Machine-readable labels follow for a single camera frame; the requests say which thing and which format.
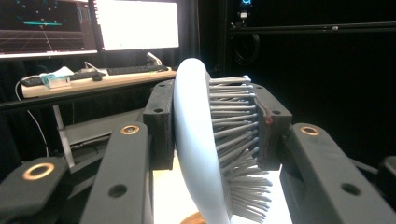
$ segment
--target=monitor screen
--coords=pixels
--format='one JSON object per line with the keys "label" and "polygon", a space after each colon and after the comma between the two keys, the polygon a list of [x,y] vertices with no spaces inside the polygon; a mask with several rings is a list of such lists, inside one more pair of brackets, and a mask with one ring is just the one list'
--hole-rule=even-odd
{"label": "monitor screen", "polygon": [[178,47],[176,3],[93,2],[102,50]]}
{"label": "monitor screen", "polygon": [[97,52],[88,0],[5,0],[0,60]]}

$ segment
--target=brass ring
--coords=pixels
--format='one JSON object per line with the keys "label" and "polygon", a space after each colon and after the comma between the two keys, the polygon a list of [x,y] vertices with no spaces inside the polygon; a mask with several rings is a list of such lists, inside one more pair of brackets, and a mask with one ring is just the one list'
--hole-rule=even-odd
{"label": "brass ring", "polygon": [[139,132],[139,126],[136,125],[128,125],[121,129],[121,133],[123,134],[134,134]]}
{"label": "brass ring", "polygon": [[[38,175],[33,175],[32,174],[33,170],[40,168],[40,167],[46,167],[47,169]],[[55,169],[55,166],[52,163],[49,163],[49,162],[40,163],[40,164],[30,167],[27,171],[25,171],[23,173],[22,177],[25,180],[37,180],[37,179],[43,178],[46,175],[49,175],[54,169]]]}
{"label": "brass ring", "polygon": [[302,133],[306,133],[306,134],[312,135],[312,136],[316,136],[316,135],[320,134],[320,132],[316,128],[313,128],[313,127],[304,126],[304,127],[301,127],[300,130]]}

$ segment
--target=cable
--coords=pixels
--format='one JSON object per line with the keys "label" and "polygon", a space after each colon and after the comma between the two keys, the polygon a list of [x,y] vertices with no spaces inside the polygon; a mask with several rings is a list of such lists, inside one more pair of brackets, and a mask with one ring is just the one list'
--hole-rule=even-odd
{"label": "cable", "polygon": [[[17,82],[17,84],[15,85],[15,95],[17,96],[18,100],[21,100],[21,97],[18,95],[18,85],[21,84],[20,81]],[[47,145],[47,140],[46,137],[43,134],[43,131],[41,130],[40,124],[38,124],[38,121],[35,119],[35,116],[33,116],[33,114],[30,112],[30,110],[27,110],[27,113],[30,115],[30,117],[35,121],[35,125],[37,125],[38,130],[41,133],[41,137],[43,138],[44,144],[45,144],[45,148],[46,148],[46,156],[47,158],[50,156],[50,151]]]}
{"label": "cable", "polygon": [[88,66],[90,66],[91,68],[95,69],[96,71],[100,72],[99,68],[93,66],[92,64],[88,63],[88,62],[84,62],[85,64],[85,68],[89,68]]}
{"label": "cable", "polygon": [[249,49],[249,47],[247,46],[246,42],[240,41],[241,39],[240,35],[238,35],[233,42],[233,53],[234,53],[235,61],[241,66],[251,65],[259,56],[260,37],[255,34],[252,34],[252,37],[253,37],[253,50],[251,56],[249,57],[243,56],[240,50],[238,50],[239,46],[242,45],[244,51],[251,51],[251,49]]}
{"label": "cable", "polygon": [[24,77],[23,79],[21,79],[21,80],[26,80],[26,79],[29,79],[29,78],[32,78],[32,77],[40,77],[40,75],[35,75],[35,76],[29,76],[29,77]]}

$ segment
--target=brush head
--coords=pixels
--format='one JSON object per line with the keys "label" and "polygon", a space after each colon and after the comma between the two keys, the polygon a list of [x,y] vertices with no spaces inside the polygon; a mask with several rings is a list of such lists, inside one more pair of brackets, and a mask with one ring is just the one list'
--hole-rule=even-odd
{"label": "brush head", "polygon": [[255,162],[257,113],[248,77],[210,78],[196,59],[184,61],[174,88],[177,153],[187,188],[207,223],[232,215],[261,223],[271,183]]}

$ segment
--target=brush bristle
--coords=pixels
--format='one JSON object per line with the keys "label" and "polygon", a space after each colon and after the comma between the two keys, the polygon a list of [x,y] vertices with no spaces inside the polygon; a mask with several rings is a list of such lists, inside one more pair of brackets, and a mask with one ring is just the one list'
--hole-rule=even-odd
{"label": "brush bristle", "polygon": [[249,83],[248,76],[211,78],[209,101],[229,215],[262,223],[272,183],[262,177],[267,173],[255,161],[259,124]]}

